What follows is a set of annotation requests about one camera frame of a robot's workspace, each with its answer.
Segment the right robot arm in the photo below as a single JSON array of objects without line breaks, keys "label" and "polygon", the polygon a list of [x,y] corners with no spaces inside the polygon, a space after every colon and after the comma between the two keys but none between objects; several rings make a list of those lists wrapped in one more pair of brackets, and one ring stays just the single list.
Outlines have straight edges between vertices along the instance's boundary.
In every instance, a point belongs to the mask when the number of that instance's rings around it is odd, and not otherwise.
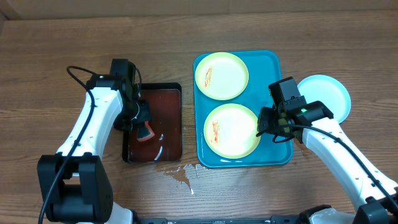
[{"label": "right robot arm", "polygon": [[341,184],[356,211],[338,213],[322,205],[300,214],[301,223],[395,223],[397,182],[383,174],[354,145],[333,113],[320,101],[292,100],[263,107],[258,135],[271,134],[283,141],[293,138],[314,152]]}]

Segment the light blue plate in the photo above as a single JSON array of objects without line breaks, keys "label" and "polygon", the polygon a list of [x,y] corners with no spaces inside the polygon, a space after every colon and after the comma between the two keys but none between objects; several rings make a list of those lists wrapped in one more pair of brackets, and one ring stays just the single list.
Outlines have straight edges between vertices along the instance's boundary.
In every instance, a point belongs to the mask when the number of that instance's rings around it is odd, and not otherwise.
[{"label": "light blue plate", "polygon": [[312,75],[298,84],[298,90],[307,103],[321,101],[342,123],[350,114],[351,97],[346,87],[327,75]]}]

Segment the wet sponge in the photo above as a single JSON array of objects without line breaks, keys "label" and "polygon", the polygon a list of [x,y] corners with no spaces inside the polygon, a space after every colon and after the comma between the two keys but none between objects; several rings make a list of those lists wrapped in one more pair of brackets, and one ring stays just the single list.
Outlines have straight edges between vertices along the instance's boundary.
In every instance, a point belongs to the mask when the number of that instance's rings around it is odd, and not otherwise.
[{"label": "wet sponge", "polygon": [[139,142],[147,141],[155,136],[152,128],[149,125],[148,121],[140,124],[137,129],[137,140]]}]

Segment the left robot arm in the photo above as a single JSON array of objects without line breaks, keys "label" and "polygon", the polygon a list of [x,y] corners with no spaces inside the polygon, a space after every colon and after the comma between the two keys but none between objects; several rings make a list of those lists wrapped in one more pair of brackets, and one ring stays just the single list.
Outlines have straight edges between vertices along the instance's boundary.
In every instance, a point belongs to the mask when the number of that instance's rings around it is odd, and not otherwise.
[{"label": "left robot arm", "polygon": [[67,140],[37,164],[45,218],[62,223],[135,223],[135,213],[118,205],[102,164],[111,128],[137,132],[142,142],[154,137],[149,108],[140,100],[135,74],[93,74],[83,84],[86,101]]}]

